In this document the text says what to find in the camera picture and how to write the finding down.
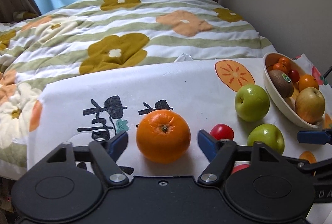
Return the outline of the yellow red apple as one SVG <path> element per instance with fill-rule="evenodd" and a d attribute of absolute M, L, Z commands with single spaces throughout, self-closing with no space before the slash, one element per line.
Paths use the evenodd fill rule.
<path fill-rule="evenodd" d="M 310 124 L 321 121 L 325 112 L 325 98 L 322 93 L 314 88 L 303 89 L 295 100 L 296 114 Z"/>

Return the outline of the green apple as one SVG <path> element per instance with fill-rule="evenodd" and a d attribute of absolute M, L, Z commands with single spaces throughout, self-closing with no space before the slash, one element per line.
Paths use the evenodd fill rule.
<path fill-rule="evenodd" d="M 256 122 L 263 119 L 268 113 L 269 108 L 269 96 L 259 85 L 244 85 L 236 93 L 236 113 L 246 122 Z"/>
<path fill-rule="evenodd" d="M 275 125 L 266 123 L 254 128 L 248 136 L 247 146 L 253 146 L 256 141 L 265 143 L 280 155 L 284 152 L 284 137 Z"/>

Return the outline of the large orange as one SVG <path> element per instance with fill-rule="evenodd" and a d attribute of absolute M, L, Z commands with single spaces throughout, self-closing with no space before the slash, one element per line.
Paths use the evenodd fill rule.
<path fill-rule="evenodd" d="M 150 112 L 137 127 L 137 147 L 145 158 L 155 163 L 175 162 L 186 153 L 190 142 L 187 122 L 170 110 Z"/>

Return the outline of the brown kiwi with sticker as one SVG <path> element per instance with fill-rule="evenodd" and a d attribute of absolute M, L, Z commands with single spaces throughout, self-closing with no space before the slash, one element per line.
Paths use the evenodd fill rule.
<path fill-rule="evenodd" d="M 269 77 L 276 90 L 283 98 L 289 98 L 294 93 L 294 86 L 289 76 L 282 71 L 269 71 Z"/>

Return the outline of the red cherry tomato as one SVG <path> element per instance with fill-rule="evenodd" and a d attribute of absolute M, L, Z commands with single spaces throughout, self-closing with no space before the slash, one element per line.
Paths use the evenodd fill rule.
<path fill-rule="evenodd" d="M 299 79 L 300 79 L 300 74 L 295 69 L 290 69 L 288 71 L 288 76 L 291 79 L 292 83 L 294 83 L 294 84 L 296 84 L 299 81 Z"/>

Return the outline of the small orange mandarin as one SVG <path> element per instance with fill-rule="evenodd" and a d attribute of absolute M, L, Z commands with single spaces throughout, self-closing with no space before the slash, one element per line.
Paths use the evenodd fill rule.
<path fill-rule="evenodd" d="M 286 66 L 282 63 L 275 63 L 272 67 L 273 70 L 279 70 L 282 71 L 283 73 L 287 74 L 288 73 L 288 69 L 286 68 Z"/>

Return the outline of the red tomato on table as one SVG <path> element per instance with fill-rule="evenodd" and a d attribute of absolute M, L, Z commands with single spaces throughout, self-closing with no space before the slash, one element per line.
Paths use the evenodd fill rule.
<path fill-rule="evenodd" d="M 211 131 L 210 135 L 212 135 L 217 140 L 233 140 L 234 139 L 234 132 L 231 127 L 225 124 L 217 124 L 215 125 Z"/>

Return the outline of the white fruit print tablecloth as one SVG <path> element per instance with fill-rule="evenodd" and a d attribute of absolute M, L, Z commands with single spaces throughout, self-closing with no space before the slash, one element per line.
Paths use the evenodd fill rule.
<path fill-rule="evenodd" d="M 235 159 L 223 185 L 198 183 L 209 164 L 198 146 L 198 132 L 210 134 L 215 125 L 225 124 L 233 129 L 236 145 L 247 146 L 253 128 L 235 111 L 236 92 L 222 81 L 231 76 L 226 67 L 253 78 L 275 105 L 278 93 L 270 93 L 266 62 L 165 63 L 48 84 L 38 98 L 41 110 L 28 142 L 28 171 L 12 192 L 22 223 L 331 223 L 331 202 L 235 204 L 233 174 L 248 168 L 249 160 Z M 148 160 L 136 144 L 138 124 L 162 109 L 183 117 L 191 132 L 186 153 L 169 164 Z M 296 140 L 300 126 L 275 107 L 263 122 L 282 131 L 282 156 L 300 159 L 306 149 Z M 107 186 L 92 169 L 88 145 L 122 131 L 128 145 L 116 164 L 129 183 Z"/>

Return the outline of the floral striped quilt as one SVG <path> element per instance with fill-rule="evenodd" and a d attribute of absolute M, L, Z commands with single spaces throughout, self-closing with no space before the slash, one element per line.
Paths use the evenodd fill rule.
<path fill-rule="evenodd" d="M 261 58 L 271 42 L 212 0 L 81 0 L 1 24 L 1 176 L 26 173 L 30 121 L 50 83 L 109 69 Z"/>

